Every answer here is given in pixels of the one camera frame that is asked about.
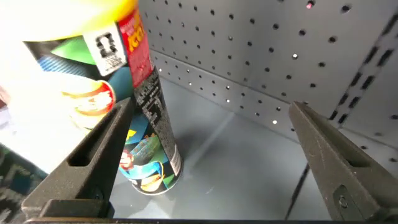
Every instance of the pringles can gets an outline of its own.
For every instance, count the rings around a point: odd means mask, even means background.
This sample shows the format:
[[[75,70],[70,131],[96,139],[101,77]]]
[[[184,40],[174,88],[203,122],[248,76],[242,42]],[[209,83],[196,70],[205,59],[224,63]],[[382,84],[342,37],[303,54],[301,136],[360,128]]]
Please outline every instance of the pringles can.
[[[141,193],[164,193],[176,183],[182,162],[138,2],[66,2],[72,4],[68,7],[90,8],[91,17],[71,12],[75,27],[65,18],[58,19],[56,27],[43,29],[46,23],[36,24],[42,33],[34,33],[24,43],[52,77],[49,85],[59,86],[70,121],[86,134],[118,101],[134,95],[137,109],[119,170]]]

